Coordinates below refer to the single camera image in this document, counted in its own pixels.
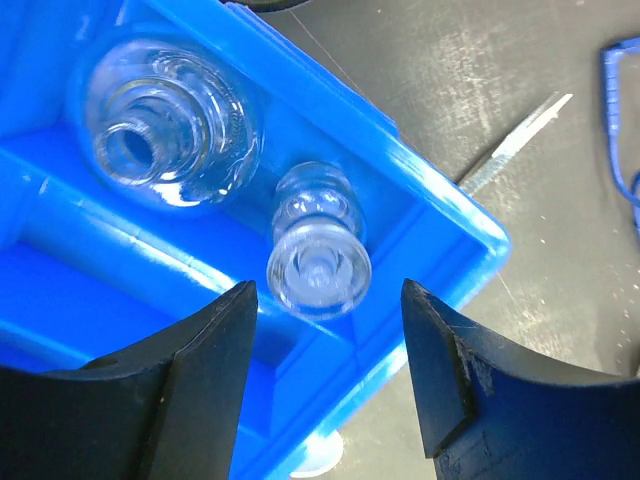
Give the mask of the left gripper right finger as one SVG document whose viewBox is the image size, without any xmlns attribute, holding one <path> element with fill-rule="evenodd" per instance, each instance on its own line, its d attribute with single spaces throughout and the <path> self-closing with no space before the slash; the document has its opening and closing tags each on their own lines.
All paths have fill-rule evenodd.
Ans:
<svg viewBox="0 0 640 480">
<path fill-rule="evenodd" d="M 539 354 L 418 282 L 402 321 L 425 456 L 440 479 L 635 479 L 639 382 Z"/>
</svg>

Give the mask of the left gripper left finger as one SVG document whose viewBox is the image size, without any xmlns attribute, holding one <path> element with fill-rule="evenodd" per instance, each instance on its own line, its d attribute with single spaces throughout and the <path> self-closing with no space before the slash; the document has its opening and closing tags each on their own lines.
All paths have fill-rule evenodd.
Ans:
<svg viewBox="0 0 640 480">
<path fill-rule="evenodd" d="M 1 370 L 5 479 L 225 479 L 257 324 L 243 281 L 74 370 Z"/>
</svg>

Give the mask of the white round dish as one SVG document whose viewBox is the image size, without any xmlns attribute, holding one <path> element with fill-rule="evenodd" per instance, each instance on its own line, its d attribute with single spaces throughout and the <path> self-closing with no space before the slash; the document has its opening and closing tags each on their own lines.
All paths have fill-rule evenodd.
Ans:
<svg viewBox="0 0 640 480">
<path fill-rule="evenodd" d="M 306 454 L 302 463 L 289 475 L 291 479 L 310 479 L 335 468 L 344 454 L 344 441 L 334 430 L 328 435 L 312 434 L 305 441 Z"/>
</svg>

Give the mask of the small glass beaker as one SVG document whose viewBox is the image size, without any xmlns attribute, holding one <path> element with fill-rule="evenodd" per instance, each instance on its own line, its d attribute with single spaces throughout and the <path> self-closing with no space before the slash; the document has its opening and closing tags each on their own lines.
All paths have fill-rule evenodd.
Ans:
<svg viewBox="0 0 640 480">
<path fill-rule="evenodd" d="M 266 269 L 274 298 L 312 322 L 351 312 L 369 290 L 372 265 L 364 213 L 348 179 L 330 164 L 298 164 L 279 181 L 275 202 Z"/>
</svg>

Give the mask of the round glass flask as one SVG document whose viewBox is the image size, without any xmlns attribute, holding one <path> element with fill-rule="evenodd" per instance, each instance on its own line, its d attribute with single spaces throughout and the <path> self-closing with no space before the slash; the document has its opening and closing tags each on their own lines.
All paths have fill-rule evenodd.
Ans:
<svg viewBox="0 0 640 480">
<path fill-rule="evenodd" d="M 193 43 L 120 41 L 95 64 L 81 98 L 90 165 L 140 204 L 219 205 L 258 169 L 263 129 L 254 87 Z"/>
</svg>

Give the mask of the blue frame safety goggles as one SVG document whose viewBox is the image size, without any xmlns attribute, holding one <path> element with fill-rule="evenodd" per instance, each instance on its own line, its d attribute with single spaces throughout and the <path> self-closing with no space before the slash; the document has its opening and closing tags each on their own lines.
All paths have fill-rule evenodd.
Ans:
<svg viewBox="0 0 640 480">
<path fill-rule="evenodd" d="M 621 125 L 619 64 L 624 56 L 638 53 L 638 37 L 616 42 L 600 52 L 603 123 L 609 170 L 617 190 L 635 209 L 639 208 L 639 196 L 636 193 L 639 186 L 639 177 L 635 176 L 632 186 L 628 187 L 623 178 L 619 162 L 618 136 Z"/>
</svg>

